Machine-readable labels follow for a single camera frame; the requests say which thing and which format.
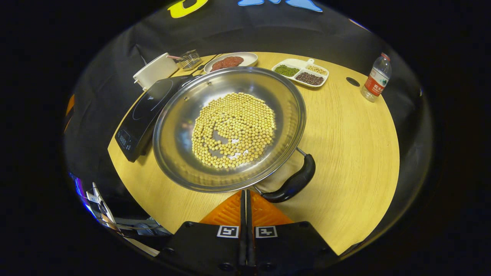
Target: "divided white tray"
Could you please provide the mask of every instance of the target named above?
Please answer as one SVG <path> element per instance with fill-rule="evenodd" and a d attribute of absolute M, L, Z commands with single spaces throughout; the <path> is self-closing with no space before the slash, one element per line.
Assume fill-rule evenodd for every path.
<path fill-rule="evenodd" d="M 282 76 L 284 76 L 285 78 L 287 78 L 289 80 L 296 81 L 296 82 L 301 83 L 301 84 L 303 84 L 305 86 L 308 86 L 308 87 L 321 87 L 322 85 L 324 85 L 324 83 L 326 82 L 327 78 L 329 77 L 329 71 L 326 68 L 324 68 L 324 67 L 321 67 L 321 66 L 319 66 L 317 64 L 314 64 L 314 60 L 313 59 L 309 59 L 307 61 L 304 61 L 304 60 L 300 60 L 300 59 L 296 59 L 296 58 L 287 58 L 284 61 L 282 61 L 282 62 L 278 63 L 277 65 L 275 65 L 271 70 L 274 71 L 280 65 L 286 65 L 286 66 L 288 66 L 290 68 L 297 68 L 297 69 L 299 69 L 300 71 L 298 71 L 293 77 L 287 77 L 287 76 L 284 76 L 284 75 L 282 75 Z M 316 72 L 313 72 L 313 71 L 308 70 L 307 67 L 309 65 L 318 67 L 318 68 L 326 71 L 327 72 L 327 75 L 324 76 L 324 75 L 321 75 L 321 74 L 318 74 Z M 307 73 L 312 74 L 312 75 L 314 75 L 316 77 L 322 77 L 324 80 L 319 85 L 311 85 L 311 84 L 304 83 L 302 81 L 299 81 L 299 80 L 295 79 L 296 76 L 300 75 L 303 72 L 307 72 Z"/>

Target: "metal utensil holder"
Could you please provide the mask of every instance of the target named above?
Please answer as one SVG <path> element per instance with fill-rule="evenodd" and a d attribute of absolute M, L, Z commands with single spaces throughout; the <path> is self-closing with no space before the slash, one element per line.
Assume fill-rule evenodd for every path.
<path fill-rule="evenodd" d="M 187 51 L 180 58 L 177 61 L 184 71 L 192 70 L 202 62 L 196 50 Z"/>

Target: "water bottle label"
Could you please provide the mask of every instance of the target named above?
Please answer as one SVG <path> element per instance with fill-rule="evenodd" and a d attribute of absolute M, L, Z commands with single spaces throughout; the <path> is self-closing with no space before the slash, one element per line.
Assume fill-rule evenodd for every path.
<path fill-rule="evenodd" d="M 372 68 L 372 71 L 365 82 L 365 88 L 375 96 L 379 96 L 387 85 L 387 82 L 389 82 L 389 79 L 386 76 L 377 69 Z"/>

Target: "wooden table surface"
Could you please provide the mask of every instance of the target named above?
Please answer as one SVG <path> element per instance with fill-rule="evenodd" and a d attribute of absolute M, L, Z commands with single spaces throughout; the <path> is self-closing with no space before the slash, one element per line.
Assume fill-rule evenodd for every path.
<path fill-rule="evenodd" d="M 280 53 L 255 54 L 256 66 L 267 69 L 287 58 L 309 59 Z M 212 57 L 203 57 L 203 62 Z M 315 60 L 315 64 L 329 70 L 323 86 L 294 84 L 307 108 L 299 148 L 312 154 L 317 170 L 305 189 L 276 206 L 293 221 L 311 222 L 334 252 L 341 254 L 363 241 L 387 211 L 397 185 L 399 145 L 383 98 L 370 103 L 360 94 L 360 87 L 346 81 L 351 77 L 363 85 L 367 76 L 322 60 Z M 188 73 L 179 69 L 173 77 Z M 113 136 L 108 151 L 131 195 L 172 233 L 185 221 L 200 221 L 234 193 L 199 193 L 173 183 L 159 168 L 153 149 L 131 163 Z M 303 156 L 294 153 L 257 186 L 265 192 L 274 191 L 302 164 Z"/>

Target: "red label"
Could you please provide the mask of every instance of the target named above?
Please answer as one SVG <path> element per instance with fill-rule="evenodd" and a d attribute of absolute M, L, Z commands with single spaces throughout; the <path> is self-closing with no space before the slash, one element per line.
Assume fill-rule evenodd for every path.
<path fill-rule="evenodd" d="M 365 82 L 365 88 L 370 91 L 370 93 L 375 96 L 380 96 L 384 87 L 382 87 L 376 80 L 372 78 L 372 76 L 368 76 L 367 81 Z"/>

